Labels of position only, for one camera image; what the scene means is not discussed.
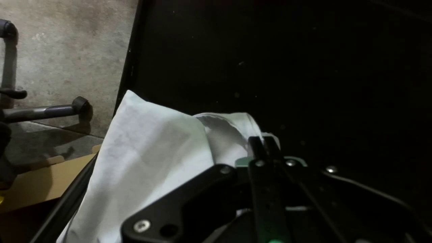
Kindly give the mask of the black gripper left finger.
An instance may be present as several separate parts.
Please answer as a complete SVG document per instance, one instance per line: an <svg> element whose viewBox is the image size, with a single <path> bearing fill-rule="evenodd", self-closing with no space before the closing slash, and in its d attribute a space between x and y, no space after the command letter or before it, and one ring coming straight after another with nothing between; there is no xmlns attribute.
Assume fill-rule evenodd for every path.
<svg viewBox="0 0 432 243"><path fill-rule="evenodd" d="M127 218L122 243L203 243L251 205L246 169L211 166Z"/></svg>

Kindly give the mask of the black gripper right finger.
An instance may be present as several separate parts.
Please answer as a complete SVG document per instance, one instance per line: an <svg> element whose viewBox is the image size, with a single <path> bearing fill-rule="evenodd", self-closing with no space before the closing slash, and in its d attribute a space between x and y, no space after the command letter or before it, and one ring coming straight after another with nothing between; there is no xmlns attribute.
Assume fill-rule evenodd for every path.
<svg viewBox="0 0 432 243"><path fill-rule="evenodd" d="M258 243L292 243L282 195L282 155L270 137L251 137L249 164L254 227Z"/></svg>

